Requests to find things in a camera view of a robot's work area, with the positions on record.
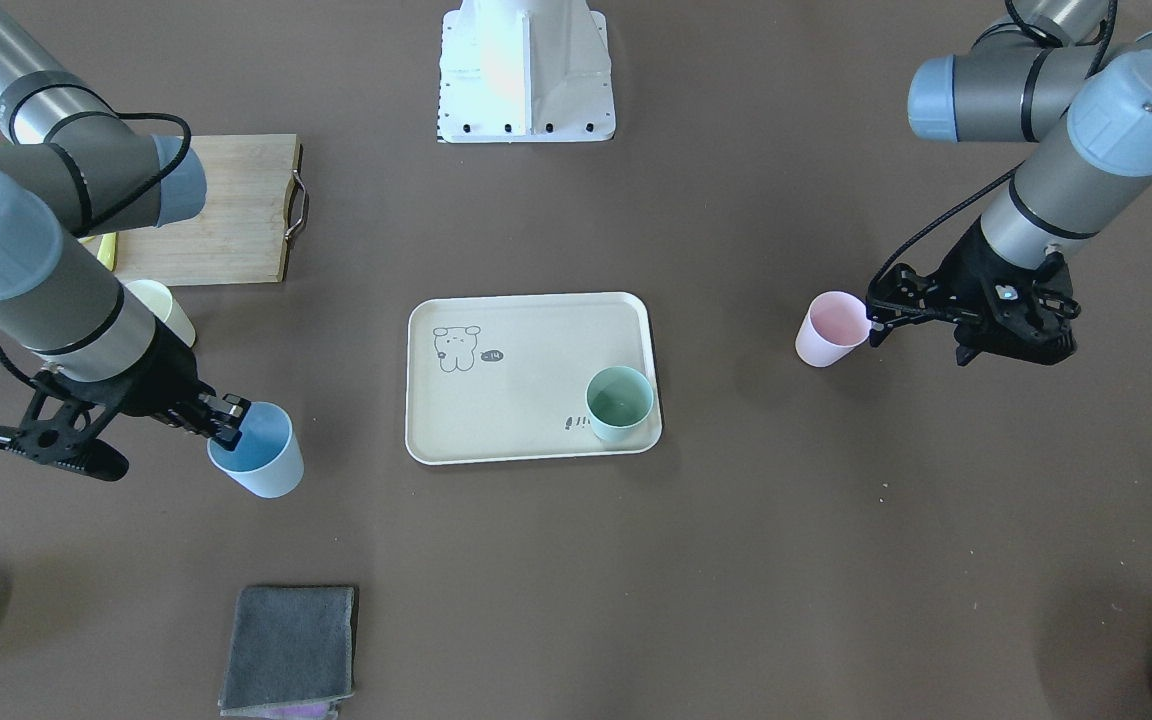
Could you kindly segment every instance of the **cup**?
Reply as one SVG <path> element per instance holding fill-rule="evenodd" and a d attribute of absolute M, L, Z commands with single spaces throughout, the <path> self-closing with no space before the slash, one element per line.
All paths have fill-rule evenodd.
<path fill-rule="evenodd" d="M 238 429 L 243 434 L 233 452 L 209 439 L 211 464 L 238 480 L 252 495 L 283 497 L 291 492 L 305 475 L 305 460 L 287 411 L 273 402 L 252 402 Z"/>
<path fill-rule="evenodd" d="M 194 324 L 189 321 L 184 310 L 180 309 L 180 304 L 172 296 L 168 286 L 159 281 L 131 281 L 127 283 L 127 290 L 132 291 L 136 300 L 150 309 L 150 313 L 154 313 L 157 319 L 162 320 L 162 324 L 175 333 L 175 336 L 180 338 L 180 342 L 194 347 L 194 341 L 197 338 Z"/>
<path fill-rule="evenodd" d="M 623 365 L 605 367 L 585 387 L 590 427 L 604 442 L 621 442 L 652 412 L 655 392 L 646 376 Z"/>
<path fill-rule="evenodd" d="M 864 301 L 846 291 L 826 291 L 808 306 L 794 348 L 808 365 L 827 367 L 865 342 L 870 327 Z"/>

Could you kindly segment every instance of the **brown table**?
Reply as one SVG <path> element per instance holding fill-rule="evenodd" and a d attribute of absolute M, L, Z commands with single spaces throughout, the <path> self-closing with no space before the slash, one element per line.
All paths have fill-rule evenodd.
<path fill-rule="evenodd" d="M 1151 717 L 1152 188 L 1073 262 L 1064 364 L 791 349 L 1032 150 L 905 126 L 1001 3 L 599 1 L 617 137 L 562 147 L 434 142 L 447 0 L 3 5 L 116 108 L 300 132 L 314 210 L 287 282 L 179 293 L 206 381 L 291 411 L 291 495 L 152 420 L 116 484 L 0 454 L 0 717 L 214 717 L 257 583 L 359 588 L 347 719 Z M 412 306 L 604 290 L 652 314 L 653 450 L 407 455 Z"/>

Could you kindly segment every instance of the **tray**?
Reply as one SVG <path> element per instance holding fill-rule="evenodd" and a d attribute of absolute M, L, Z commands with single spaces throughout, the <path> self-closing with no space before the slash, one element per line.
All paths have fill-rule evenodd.
<path fill-rule="evenodd" d="M 585 384 L 636 367 L 657 391 L 621 444 L 590 429 Z M 407 452 L 426 465 L 649 450 L 660 439 L 649 310 L 627 291 L 429 300 L 407 324 Z"/>

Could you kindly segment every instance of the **gray towel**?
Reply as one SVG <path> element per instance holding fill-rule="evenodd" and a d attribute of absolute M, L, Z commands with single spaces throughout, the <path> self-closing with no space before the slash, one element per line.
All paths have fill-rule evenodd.
<path fill-rule="evenodd" d="M 221 717 L 334 719 L 353 696 L 353 588 L 247 588 Z"/>

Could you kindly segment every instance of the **black cable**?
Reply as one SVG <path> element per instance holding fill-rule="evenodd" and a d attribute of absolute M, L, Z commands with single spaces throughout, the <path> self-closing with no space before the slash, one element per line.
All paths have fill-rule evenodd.
<path fill-rule="evenodd" d="M 3 343 L 0 342 L 0 363 L 3 367 L 12 373 L 12 377 L 18 379 L 18 381 L 26 384 L 29 387 L 33 387 L 33 384 L 29 381 L 29 376 L 20 372 L 20 367 L 15 366 L 15 363 L 8 357 L 8 354 L 3 351 Z"/>
<path fill-rule="evenodd" d="M 1119 0 L 1111 0 L 1111 8 L 1105 14 L 1105 31 L 1101 32 L 1101 45 L 1096 50 L 1096 58 L 1092 59 L 1092 67 L 1087 68 L 1087 77 L 1094 76 L 1094 74 L 1101 70 L 1101 61 L 1105 60 L 1105 53 L 1111 48 L 1111 38 L 1114 37 L 1114 26 L 1119 22 Z"/>
<path fill-rule="evenodd" d="M 929 233 L 933 232 L 938 227 L 941 227 L 941 223 L 945 223 L 946 220 L 961 213 L 961 211 L 972 205 L 973 202 L 982 199 L 982 197 L 986 195 L 990 195 L 990 192 L 993 191 L 993 188 L 996 188 L 1000 184 L 1010 181 L 1011 176 L 1015 176 L 1016 170 L 1018 169 L 1020 165 L 1016 165 L 1015 168 L 1007 170 L 1005 174 L 1002 174 L 1002 176 L 998 177 L 996 181 L 993 181 L 987 185 L 985 185 L 984 188 L 980 188 L 980 190 L 977 191 L 977 194 L 975 194 L 972 197 L 968 197 L 968 199 L 960 202 L 957 205 L 954 206 L 954 209 L 946 211 L 946 213 L 942 214 L 940 218 L 932 220 L 932 222 L 929 223 L 927 227 L 920 229 L 919 232 L 916 232 L 914 234 L 914 237 L 910 237 L 904 243 L 902 243 L 901 247 L 897 247 L 896 252 L 892 252 L 890 258 L 888 258 L 887 262 L 882 264 L 882 267 L 878 270 L 878 273 L 874 274 L 874 279 L 872 279 L 872 281 L 869 281 L 869 295 L 873 295 L 874 288 L 878 287 L 879 279 L 882 279 L 882 275 L 887 274 L 887 270 L 890 270 L 890 266 L 896 264 L 896 259 L 899 259 L 901 255 L 904 255 L 905 250 L 909 250 L 910 247 L 914 247 L 915 242 L 918 242 L 924 237 L 927 237 Z"/>
<path fill-rule="evenodd" d="M 88 234 L 91 234 L 94 228 L 108 222 L 115 214 L 122 213 L 122 211 L 128 209 L 128 205 L 131 205 L 132 202 L 139 200 L 141 197 L 145 195 L 145 192 L 150 191 L 152 187 L 162 182 L 162 179 L 168 177 L 173 170 L 179 168 L 180 164 L 183 162 L 185 157 L 189 154 L 189 141 L 192 138 L 194 134 L 189 131 L 189 123 L 184 122 L 184 119 L 175 118 L 175 115 L 166 113 L 118 113 L 118 118 L 120 120 L 165 120 L 165 122 L 177 124 L 180 127 L 180 150 L 177 150 L 177 153 L 174 158 L 172 158 L 172 161 L 166 164 L 162 169 L 152 174 L 152 176 L 146 179 L 145 182 L 142 182 L 141 185 L 134 188 L 134 190 L 127 194 L 122 200 L 115 202 L 115 204 L 111 205 L 108 210 L 104 211 L 104 213 L 92 218 L 90 223 L 83 225 L 83 227 L 78 228 L 78 230 L 74 233 L 74 236 L 76 237 L 86 237 Z"/>
<path fill-rule="evenodd" d="M 1007 6 L 1007 15 L 1011 18 L 1011 22 L 1016 23 L 1020 31 L 1025 33 L 1029 40 L 1037 41 L 1038 45 L 1044 47 L 1062 47 L 1063 41 L 1058 40 L 1058 38 L 1047 35 L 1046 32 L 1039 32 L 1032 24 L 1029 24 L 1020 16 L 1020 10 L 1016 10 L 1016 3 L 1013 0 L 1002 0 L 1002 3 Z"/>
<path fill-rule="evenodd" d="M 1096 37 L 1087 41 L 1076 41 L 1074 47 L 1091 47 L 1092 45 L 1100 44 L 1101 40 L 1105 40 L 1105 31 L 1107 31 L 1108 26 L 1111 26 L 1111 21 L 1108 18 L 1101 20 L 1101 28 L 1097 29 Z"/>

